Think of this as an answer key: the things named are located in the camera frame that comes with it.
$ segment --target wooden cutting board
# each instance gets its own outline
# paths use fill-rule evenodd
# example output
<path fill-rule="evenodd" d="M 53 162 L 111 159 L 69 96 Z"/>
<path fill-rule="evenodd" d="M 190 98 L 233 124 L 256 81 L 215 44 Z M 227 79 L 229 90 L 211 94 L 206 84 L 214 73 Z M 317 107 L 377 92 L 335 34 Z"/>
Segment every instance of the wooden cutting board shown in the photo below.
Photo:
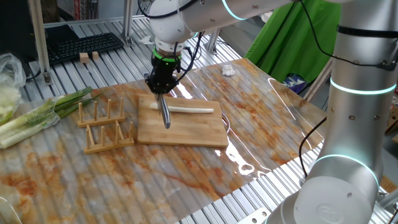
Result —
<path fill-rule="evenodd" d="M 166 129 L 159 110 L 150 109 L 153 95 L 141 95 L 138 109 L 138 143 L 172 146 L 227 147 L 228 138 L 216 101 L 166 97 L 169 106 L 213 108 L 211 114 L 170 113 L 171 127 Z"/>

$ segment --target white vegetable stick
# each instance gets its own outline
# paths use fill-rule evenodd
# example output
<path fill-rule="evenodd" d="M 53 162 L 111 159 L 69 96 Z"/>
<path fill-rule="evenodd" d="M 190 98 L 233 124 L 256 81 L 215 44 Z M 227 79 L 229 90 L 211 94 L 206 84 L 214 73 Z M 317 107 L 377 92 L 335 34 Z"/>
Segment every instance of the white vegetable stick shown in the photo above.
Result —
<path fill-rule="evenodd" d="M 157 103 L 152 103 L 149 107 L 153 110 L 158 110 Z M 213 108 L 180 108 L 175 106 L 169 106 L 170 112 L 178 112 L 178 113 L 213 113 Z"/>
<path fill-rule="evenodd" d="M 44 121 L 36 126 L 33 126 L 31 128 L 25 129 L 7 139 L 3 139 L 0 141 L 0 149 L 7 149 L 10 146 L 13 146 L 17 143 L 19 143 L 22 140 L 27 139 L 28 137 L 31 137 L 37 133 L 39 133 L 40 131 L 42 131 L 44 129 L 44 124 L 47 121 Z"/>

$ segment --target table surface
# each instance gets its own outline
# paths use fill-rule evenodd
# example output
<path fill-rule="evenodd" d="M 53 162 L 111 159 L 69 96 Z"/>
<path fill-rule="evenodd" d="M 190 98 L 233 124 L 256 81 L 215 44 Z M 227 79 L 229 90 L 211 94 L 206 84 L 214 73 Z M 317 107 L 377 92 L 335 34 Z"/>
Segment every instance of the table surface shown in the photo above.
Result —
<path fill-rule="evenodd" d="M 73 113 L 0 151 L 0 203 L 9 203 L 23 223 L 175 223 L 296 158 L 303 133 L 325 112 L 246 59 L 228 64 L 235 76 L 222 76 L 223 64 L 203 67 L 170 92 L 220 102 L 231 123 L 226 149 L 135 145 L 85 156 L 85 129 L 77 128 Z M 137 128 L 138 97 L 150 93 L 146 84 L 104 87 L 92 95 L 104 90 L 98 113 L 105 115 L 108 99 L 117 113 L 123 97 L 121 128 L 127 133 L 130 121 Z M 39 104 L 23 104 L 17 115 Z M 93 105 L 84 111 L 90 118 Z M 93 128 L 94 136 L 99 132 Z M 305 147 L 317 146 L 324 132 L 320 127 Z M 106 139 L 114 139 L 112 124 Z"/>

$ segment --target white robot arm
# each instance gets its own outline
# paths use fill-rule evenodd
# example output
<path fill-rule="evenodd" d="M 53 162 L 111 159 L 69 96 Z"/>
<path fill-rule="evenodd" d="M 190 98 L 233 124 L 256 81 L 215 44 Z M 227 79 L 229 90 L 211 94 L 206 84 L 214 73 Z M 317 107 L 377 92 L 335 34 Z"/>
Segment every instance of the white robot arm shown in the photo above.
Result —
<path fill-rule="evenodd" d="M 325 143 L 302 189 L 279 205 L 267 224 L 366 224 L 376 201 L 382 139 L 397 82 L 398 0 L 328 1 L 342 5 Z M 177 11 L 150 20 L 157 38 L 154 70 L 146 80 L 160 104 L 166 105 L 162 94 L 179 81 L 170 77 L 184 41 L 289 2 L 156 0 L 151 16 Z M 161 66 L 166 59 L 175 62 L 168 70 Z M 163 114 L 170 124 L 168 111 Z"/>

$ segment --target black cable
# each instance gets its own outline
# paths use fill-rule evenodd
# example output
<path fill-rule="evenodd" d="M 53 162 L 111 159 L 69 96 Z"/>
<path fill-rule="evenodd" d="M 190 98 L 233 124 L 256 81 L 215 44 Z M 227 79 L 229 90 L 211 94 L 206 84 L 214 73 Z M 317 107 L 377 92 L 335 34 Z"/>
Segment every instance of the black cable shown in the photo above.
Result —
<path fill-rule="evenodd" d="M 314 27 L 313 27 L 310 14 L 308 13 L 307 8 L 305 7 L 303 0 L 299 0 L 299 1 L 300 1 L 301 5 L 303 6 L 303 9 L 304 9 L 305 14 L 307 15 L 307 18 L 308 18 L 308 21 L 309 21 L 309 23 L 310 23 L 310 27 L 311 27 L 312 34 L 313 34 L 313 37 L 314 37 L 314 39 L 315 39 L 315 42 L 317 43 L 317 46 L 318 46 L 319 50 L 320 50 L 323 54 L 325 54 L 325 55 L 327 55 L 327 56 L 329 56 L 329 57 L 331 57 L 331 58 L 335 58 L 335 59 L 337 59 L 337 60 L 342 60 L 342 61 L 344 61 L 344 62 L 348 62 L 348 63 L 350 63 L 350 64 L 352 64 L 352 65 L 355 65 L 355 66 L 376 67 L 376 68 L 379 67 L 379 65 L 367 65 L 367 64 L 355 63 L 355 62 L 352 62 L 352 61 L 350 61 L 350 60 L 343 59 L 343 58 L 334 56 L 334 55 L 332 55 L 332 54 L 328 54 L 328 53 L 326 53 L 324 50 L 322 50 L 322 48 L 321 48 L 321 46 L 319 45 L 319 42 L 318 42 L 317 34 L 315 33 L 315 29 L 314 29 Z"/>
<path fill-rule="evenodd" d="M 308 177 L 307 171 L 305 170 L 304 167 L 304 162 L 303 162 L 303 155 L 302 155 L 302 151 L 303 151 L 303 145 L 305 143 L 305 141 L 311 136 L 311 134 L 316 131 L 325 121 L 327 120 L 327 117 L 324 118 L 323 120 L 321 120 L 321 122 L 319 122 L 319 124 L 317 124 L 315 127 L 313 127 L 313 129 L 306 135 L 306 137 L 303 139 L 303 141 L 300 144 L 300 147 L 298 148 L 298 156 L 300 158 L 300 163 L 301 163 L 301 167 L 303 169 L 303 172 L 305 174 L 305 178 Z"/>
<path fill-rule="evenodd" d="M 217 40 L 217 42 L 222 43 L 222 44 L 226 44 L 226 45 L 228 45 L 228 46 L 231 46 L 229 43 L 227 43 L 227 42 L 225 42 L 225 41 L 222 41 L 222 40 Z"/>
<path fill-rule="evenodd" d="M 290 7 L 290 9 L 289 9 L 289 11 L 288 11 L 288 13 L 287 13 L 285 19 L 282 21 L 282 23 L 281 23 L 280 27 L 278 28 L 278 30 L 277 30 L 275 36 L 272 38 L 271 42 L 269 43 L 269 45 L 268 45 L 268 47 L 267 47 L 267 49 L 266 49 L 266 51 L 264 52 L 263 55 L 267 55 L 269 49 L 271 49 L 272 45 L 274 44 L 276 38 L 278 37 L 279 33 L 281 32 L 283 26 L 285 25 L 287 19 L 289 18 L 290 14 L 293 12 L 293 9 L 294 9 L 294 7 L 295 7 L 296 5 L 297 5 L 297 3 L 296 3 L 296 2 L 293 2 L 292 7 Z"/>
<path fill-rule="evenodd" d="M 26 78 L 26 81 L 27 82 L 32 81 L 33 79 L 37 78 L 40 74 L 41 74 L 41 71 L 39 69 L 39 71 L 36 73 L 36 75 L 34 75 L 33 77 L 30 77 L 30 78 Z"/>
<path fill-rule="evenodd" d="M 200 53 L 199 53 L 199 57 L 195 58 L 195 60 L 199 60 L 201 57 L 201 47 L 199 47 Z"/>
<path fill-rule="evenodd" d="M 190 2 L 186 3 L 185 5 L 183 5 L 180 9 L 176 10 L 176 11 L 172 11 L 170 13 L 164 14 L 164 15 L 159 15 L 159 16 L 150 16 L 148 14 L 146 14 L 144 12 L 144 10 L 142 10 L 141 5 L 139 0 L 137 0 L 138 2 L 138 9 L 141 11 L 142 15 L 144 15 L 145 17 L 149 18 L 149 19 L 163 19 L 163 18 L 167 18 L 169 16 L 173 16 L 176 15 L 178 13 L 178 11 L 183 11 L 185 9 L 187 9 L 188 7 L 190 7 L 191 5 L 193 5 L 193 3 L 197 2 L 198 0 L 191 0 Z"/>
<path fill-rule="evenodd" d="M 398 209 L 396 210 L 396 212 L 394 212 L 394 214 L 392 215 L 392 217 L 391 217 L 390 221 L 388 222 L 388 224 L 391 224 L 391 223 L 392 223 L 392 221 L 394 220 L 394 218 L 397 216 L 397 213 L 398 213 Z"/>
<path fill-rule="evenodd" d="M 177 72 L 180 73 L 181 72 L 181 62 L 180 59 L 177 56 L 177 46 L 178 46 L 178 41 L 175 43 L 174 45 L 174 51 L 173 51 L 173 56 L 174 56 L 174 60 L 177 63 Z"/>
<path fill-rule="evenodd" d="M 183 77 L 185 77 L 185 75 L 192 69 L 193 63 L 194 63 L 194 61 L 195 61 L 194 59 L 197 57 L 197 53 L 198 53 L 199 48 L 200 48 L 200 41 L 201 41 L 201 38 L 203 37 L 203 34 L 204 34 L 204 32 L 201 32 L 201 33 L 199 34 L 197 46 L 195 47 L 195 50 L 193 51 L 193 57 L 192 57 L 193 60 L 191 60 L 191 63 L 189 64 L 188 68 L 187 68 L 186 71 L 182 74 L 182 76 L 177 80 L 177 82 L 181 81 L 181 79 L 182 79 Z"/>
<path fill-rule="evenodd" d="M 323 108 L 326 106 L 326 103 L 328 102 L 328 100 L 329 100 L 329 96 L 328 96 L 328 98 L 326 98 L 326 101 L 325 101 L 325 103 L 323 104 L 323 106 L 321 107 L 321 110 L 323 110 Z"/>

